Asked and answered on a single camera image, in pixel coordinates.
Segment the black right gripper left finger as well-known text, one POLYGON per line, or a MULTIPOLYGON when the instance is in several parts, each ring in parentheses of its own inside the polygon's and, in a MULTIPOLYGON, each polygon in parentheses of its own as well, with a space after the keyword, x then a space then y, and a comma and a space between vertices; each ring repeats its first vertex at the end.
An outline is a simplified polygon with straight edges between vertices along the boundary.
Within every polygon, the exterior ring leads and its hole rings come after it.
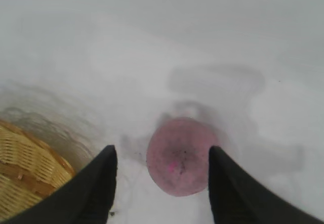
POLYGON ((107 223, 113 206, 117 154, 106 146, 72 180, 6 223, 107 223))

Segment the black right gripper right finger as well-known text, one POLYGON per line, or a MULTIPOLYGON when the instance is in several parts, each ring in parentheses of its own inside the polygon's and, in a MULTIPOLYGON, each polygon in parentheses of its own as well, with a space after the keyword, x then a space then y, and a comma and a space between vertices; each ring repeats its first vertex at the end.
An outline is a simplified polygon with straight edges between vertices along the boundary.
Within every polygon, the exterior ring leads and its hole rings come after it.
POLYGON ((265 188, 218 146, 209 149, 208 188, 215 223, 323 223, 265 188))

